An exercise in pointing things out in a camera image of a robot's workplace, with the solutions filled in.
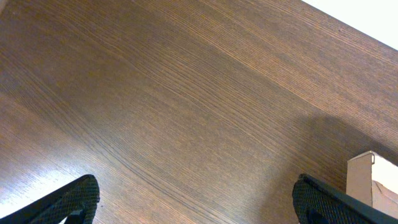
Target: cardboard box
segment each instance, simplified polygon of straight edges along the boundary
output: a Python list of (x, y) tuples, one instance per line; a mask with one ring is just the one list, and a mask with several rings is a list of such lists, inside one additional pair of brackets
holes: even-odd
[(369, 151), (348, 161), (346, 193), (398, 218), (398, 167)]

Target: wood grain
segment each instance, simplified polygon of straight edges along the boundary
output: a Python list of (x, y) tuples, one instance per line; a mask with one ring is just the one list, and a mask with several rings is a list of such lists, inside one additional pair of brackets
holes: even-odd
[(6, 7), (7, 4), (7, 0), (0, 0), (0, 14), (1, 11), (4, 9), (4, 7)]
[(300, 1), (10, 0), (0, 206), (83, 174), (95, 223), (297, 223), (309, 173), (398, 162), (398, 53)]

